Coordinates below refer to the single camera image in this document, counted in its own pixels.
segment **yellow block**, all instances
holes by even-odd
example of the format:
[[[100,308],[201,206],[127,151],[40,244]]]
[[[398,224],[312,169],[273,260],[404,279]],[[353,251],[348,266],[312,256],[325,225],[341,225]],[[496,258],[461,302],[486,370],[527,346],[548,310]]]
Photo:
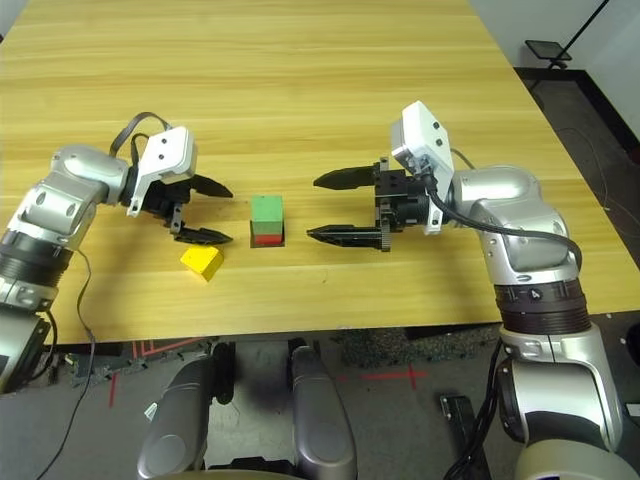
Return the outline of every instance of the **yellow block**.
[[[195,245],[184,252],[180,261],[208,282],[224,262],[224,257],[215,247]]]

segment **red block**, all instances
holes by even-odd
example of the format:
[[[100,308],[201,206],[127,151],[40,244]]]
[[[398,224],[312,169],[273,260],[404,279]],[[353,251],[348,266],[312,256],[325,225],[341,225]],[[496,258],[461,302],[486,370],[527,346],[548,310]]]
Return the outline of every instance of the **red block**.
[[[253,243],[255,245],[280,245],[282,235],[254,235]]]

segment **white wall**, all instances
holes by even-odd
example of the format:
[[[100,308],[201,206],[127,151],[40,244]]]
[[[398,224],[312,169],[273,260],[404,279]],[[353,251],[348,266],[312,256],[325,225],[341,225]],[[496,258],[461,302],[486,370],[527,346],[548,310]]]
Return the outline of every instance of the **white wall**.
[[[0,35],[7,36],[27,0],[0,0]]]
[[[600,51],[587,71],[640,138],[640,12]]]
[[[546,67],[527,39],[565,45],[601,0],[469,0],[516,67]],[[571,48],[569,68],[586,70],[640,137],[640,1],[611,0]]]

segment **black cable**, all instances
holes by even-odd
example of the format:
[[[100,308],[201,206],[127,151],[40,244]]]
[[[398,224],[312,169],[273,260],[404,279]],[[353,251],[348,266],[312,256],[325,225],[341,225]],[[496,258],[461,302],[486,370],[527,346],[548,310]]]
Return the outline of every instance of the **black cable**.
[[[73,407],[73,411],[71,412],[71,418],[69,419],[69,423],[67,424],[67,429],[65,430],[64,436],[62,437],[60,446],[58,447],[58,450],[56,450],[56,453],[53,455],[53,457],[51,458],[47,466],[44,468],[44,470],[42,470],[40,475],[36,477],[36,480],[41,480],[47,474],[49,469],[51,469],[51,467],[56,463],[56,460],[58,460],[58,458],[60,457],[60,454],[62,453],[62,450],[64,449],[64,446],[67,443],[67,439],[69,438],[69,433],[71,432],[73,421],[76,418],[76,413],[78,413],[78,408],[80,407],[80,403],[82,402],[85,395],[87,394],[87,390],[89,390],[89,384],[91,383],[91,375],[93,373],[93,361],[96,353],[96,337],[93,335],[93,332],[85,323],[84,319],[82,318],[82,313],[80,312],[80,305],[82,304],[84,293],[86,292],[87,286],[89,285],[89,280],[91,280],[91,265],[89,264],[89,259],[82,251],[77,250],[77,253],[82,255],[82,258],[84,258],[84,261],[87,267],[87,279],[85,280],[84,285],[82,286],[82,289],[78,294],[78,299],[76,301],[76,313],[78,314],[78,319],[80,320],[80,323],[82,324],[82,327],[84,328],[84,331],[87,334],[87,338],[91,342],[91,352],[89,354],[89,370],[87,372],[87,379],[85,380],[84,386],[82,387],[82,392],[80,393],[80,396],[76,401],[76,405]]]
[[[458,150],[457,148],[451,148],[450,149],[452,153],[455,153],[458,157],[460,157],[460,159],[465,163],[465,165],[467,167],[469,167],[471,170],[475,170],[476,167],[473,165],[473,163],[471,163],[471,160],[469,160],[466,155],[464,153],[462,153],[460,150]]]
[[[49,367],[53,363],[55,348],[58,346],[58,324],[56,323],[56,319],[53,317],[53,313],[51,313],[50,310],[47,310],[46,315],[49,318],[49,323],[51,323],[51,333],[53,334],[53,338],[51,339],[51,348],[49,348],[49,353],[47,354],[47,358],[45,359],[42,368],[37,373],[33,374],[33,376],[28,380],[29,382],[40,378],[44,374],[44,372],[49,369]]]
[[[149,135],[146,133],[136,133],[133,137],[131,137],[131,163],[135,166],[140,161],[140,155],[138,154],[138,145],[136,145],[136,140],[140,137],[144,137],[149,140]]]
[[[445,213],[449,218],[452,218],[462,225],[483,232],[497,233],[500,235],[512,235],[514,237],[542,238],[544,240],[553,240],[555,242],[562,243],[573,253],[576,260],[576,265],[578,266],[578,271],[582,268],[582,251],[580,250],[578,244],[570,238],[550,232],[541,232],[537,230],[519,230],[515,228],[499,227],[497,225],[490,225],[488,223],[479,222],[456,212],[452,208],[448,207],[440,199],[440,197],[438,196],[437,188],[438,181],[436,180],[433,173],[428,173],[427,175],[425,175],[424,180],[429,198],[435,204],[435,206],[442,210],[442,212]]]
[[[162,126],[164,127],[165,131],[172,128],[169,122],[159,117],[155,113],[140,112],[135,117],[133,117],[129,122],[129,124],[126,127],[124,127],[122,130],[120,130],[120,133],[118,133],[118,135],[116,135],[116,138],[113,139],[113,142],[111,142],[111,146],[109,147],[109,155],[111,155],[112,157],[115,157],[116,154],[118,153],[118,150],[120,150],[120,147],[122,147],[122,145],[127,140],[127,138],[129,138],[129,136],[133,133],[135,128],[138,126],[138,124],[145,118],[149,118],[149,117],[159,120],[160,123],[162,123]]]
[[[478,415],[473,423],[473,433],[465,446],[464,451],[460,458],[447,470],[444,475],[444,480],[453,480],[467,470],[471,466],[476,458],[476,455],[482,448],[482,445],[489,433],[489,427],[493,422],[493,418],[496,413],[496,407],[498,405],[498,390],[496,383],[496,366],[498,364],[498,357],[502,350],[502,340],[498,339],[496,346],[491,354],[491,361],[489,362],[489,372],[487,373],[487,386],[485,389],[485,397],[482,402]]]
[[[609,1],[610,0],[603,0],[603,2],[600,5],[598,5],[598,8],[594,10],[591,16],[587,19],[587,21],[584,22],[580,27],[580,29],[573,35],[573,37],[571,37],[571,40],[569,40],[569,43],[565,45],[565,47],[560,51],[560,53],[556,56],[556,58],[551,60],[551,63],[547,67],[547,70],[553,69],[553,67],[555,67],[560,60],[562,60],[562,57],[564,56],[564,54],[567,53],[567,51],[573,46],[573,44],[576,42],[576,40],[578,40],[580,35],[582,35],[582,33],[587,29],[587,27],[591,24],[591,22],[593,22],[596,19],[596,17],[600,14],[600,12],[607,5],[607,3],[609,3]],[[531,85],[531,87],[529,87],[529,92],[533,93],[533,90],[540,84],[541,81],[542,79],[540,78],[536,80],[534,84]]]
[[[593,160],[596,162],[596,167],[598,167],[598,172],[600,173],[600,178],[602,179],[602,188],[604,189],[604,200],[602,201],[602,208],[607,209],[607,201],[609,200],[609,185],[607,184],[607,179],[604,176],[604,171],[602,170],[602,164],[600,163],[600,157],[596,152],[596,147],[593,145],[593,142],[587,137],[584,133],[574,127],[563,127],[554,130],[557,134],[561,132],[573,132],[578,135],[591,149],[591,155],[593,155]]]

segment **wire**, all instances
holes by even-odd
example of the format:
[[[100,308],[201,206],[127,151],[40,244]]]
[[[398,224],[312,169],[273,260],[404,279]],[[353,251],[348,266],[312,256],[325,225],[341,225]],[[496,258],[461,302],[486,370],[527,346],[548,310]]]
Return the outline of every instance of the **wire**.
[[[573,127],[558,128],[557,130],[554,130],[554,132],[556,133],[574,132],[579,137],[581,137],[587,143],[587,145],[589,145],[589,148],[591,149],[591,154],[593,155],[593,159],[595,160],[596,166],[598,167],[598,171],[600,172],[600,178],[602,179],[602,188],[604,188],[604,201],[602,202],[602,208],[606,210],[607,200],[609,198],[609,185],[607,185],[607,178],[605,177],[604,171],[602,170],[602,163],[600,163],[600,157],[596,153],[596,149],[593,146],[593,142],[589,139],[589,137],[587,137],[584,133],[582,133],[577,128],[573,128]]]
[[[602,162],[600,161],[600,156],[597,153],[597,150],[595,148],[595,146],[593,145],[593,142],[589,139],[589,137],[587,137],[584,133],[582,133],[580,130],[578,130],[577,128],[574,127],[564,127],[564,128],[558,128],[557,130],[554,130],[556,133],[560,133],[560,132],[574,132],[576,133],[578,136],[580,136],[580,138],[582,138],[585,143],[589,146],[589,148],[591,149],[591,154],[593,155],[593,160],[596,164],[596,166],[598,167],[598,172],[600,173],[600,179],[602,180],[602,188],[603,188],[603,192],[598,192],[596,190],[592,190],[593,194],[596,196],[596,198],[598,197],[598,195],[602,195],[602,200],[600,200],[598,198],[598,201],[600,202],[600,204],[602,205],[602,208],[605,212],[610,212],[612,211],[612,206],[617,208],[618,210],[622,211],[623,213],[625,213],[626,215],[629,216],[629,218],[631,218],[631,220],[633,220],[633,222],[640,227],[640,220],[638,220],[638,218],[624,205],[620,204],[619,202],[617,202],[616,200],[614,200],[613,198],[611,198],[609,196],[609,185],[607,183],[607,177],[604,174],[604,169],[602,168]],[[629,233],[626,232],[625,230],[623,230],[622,228],[618,227],[614,222],[612,222],[613,227],[620,232],[623,235],[626,235],[629,238],[640,238],[640,235],[636,235],[633,233]]]
[[[162,126],[164,127],[165,131],[173,128],[171,127],[171,124],[169,124],[169,122],[167,122],[165,119],[159,117],[153,112],[140,112],[135,117],[133,117],[129,122],[129,124],[126,127],[124,127],[122,130],[120,130],[120,133],[118,133],[118,135],[116,135],[116,138],[113,139],[113,142],[111,142],[111,146],[109,147],[109,155],[111,155],[112,157],[115,157],[116,154],[118,153],[118,150],[120,150],[120,147],[122,147],[122,145],[127,140],[127,138],[129,138],[129,136],[133,133],[135,128],[138,126],[138,124],[145,118],[149,118],[149,117],[159,120],[160,123],[162,123]]]
[[[76,413],[78,413],[78,408],[80,407],[80,403],[82,402],[85,395],[87,394],[87,390],[89,390],[89,384],[91,383],[91,375],[93,373],[93,361],[95,359],[95,353],[96,353],[96,337],[93,335],[91,328],[89,328],[89,326],[84,321],[84,318],[82,318],[82,312],[80,311],[82,299],[84,298],[84,294],[87,291],[87,286],[89,285],[89,281],[91,280],[91,264],[89,263],[89,259],[87,258],[87,256],[81,250],[77,250],[77,252],[82,256],[82,258],[84,258],[84,262],[87,267],[87,279],[85,280],[84,285],[82,286],[82,289],[78,294],[78,299],[76,301],[76,313],[78,314],[78,319],[80,320],[80,323],[82,324],[82,327],[84,328],[84,331],[87,334],[87,338],[91,342],[91,352],[89,354],[89,370],[87,372],[87,379],[84,382],[84,386],[82,387],[82,392],[80,393],[80,396],[78,397],[78,400],[76,401],[76,404],[73,407],[73,411],[71,412],[71,418],[69,419],[69,423],[67,424],[67,429],[65,430],[64,436],[62,437],[60,446],[58,447],[58,450],[53,455],[53,457],[51,458],[47,466],[44,468],[44,470],[42,470],[40,475],[36,477],[36,480],[41,480],[47,474],[49,469],[51,469],[51,467],[56,463],[56,460],[58,460],[58,458],[60,457],[60,454],[62,453],[62,450],[64,449],[64,446],[67,443],[67,439],[69,438],[69,433],[71,432],[73,421],[76,418]]]
[[[471,170],[476,169],[476,167],[473,166],[473,163],[471,163],[471,160],[469,160],[466,157],[466,155],[462,153],[460,150],[458,150],[457,148],[451,148],[450,150],[452,153],[455,153],[458,157],[460,157],[460,159],[465,163],[465,165],[469,167]]]
[[[491,361],[489,362],[489,372],[487,373],[487,386],[485,389],[485,396],[482,402],[482,406],[478,411],[478,415],[473,423],[473,432],[471,437],[465,446],[460,458],[447,470],[444,475],[444,480],[453,480],[462,474],[473,465],[475,458],[480,452],[482,445],[489,433],[489,427],[493,422],[493,418],[496,413],[496,407],[498,405],[498,390],[496,383],[496,366],[498,364],[498,357],[502,350],[502,339],[498,339],[496,346],[491,354]]]
[[[149,135],[146,133],[136,133],[133,137],[131,137],[131,163],[136,166],[140,161],[140,155],[138,154],[138,145],[136,145],[136,140],[140,137],[144,137],[149,140]]]
[[[45,359],[42,368],[37,373],[33,374],[33,376],[28,380],[29,382],[40,378],[44,374],[44,372],[49,369],[49,367],[53,363],[55,348],[58,346],[58,324],[56,323],[56,319],[53,317],[53,313],[51,313],[50,310],[47,310],[46,315],[49,318],[49,323],[51,323],[51,332],[53,334],[53,338],[51,339],[51,348],[49,348],[49,353],[47,354],[47,358]]]
[[[466,225],[467,227],[474,228],[476,230],[480,230],[483,232],[489,233],[497,233],[500,235],[512,235],[514,237],[529,237],[529,238],[541,238],[544,240],[552,240],[558,243],[562,243],[565,245],[574,255],[576,265],[578,266],[578,271],[582,268],[582,251],[576,242],[571,240],[570,238],[563,237],[562,235],[558,235],[550,232],[541,232],[537,230],[520,230],[515,228],[506,228],[499,227],[497,225],[490,225],[488,223],[479,222],[472,218],[469,218],[461,213],[456,212],[452,208],[445,205],[445,203],[438,196],[438,188],[435,176],[433,172],[428,173],[425,176],[425,183],[427,188],[427,193],[429,194],[429,198],[438,207],[442,210],[449,218],[456,220],[458,223],[462,225]]]

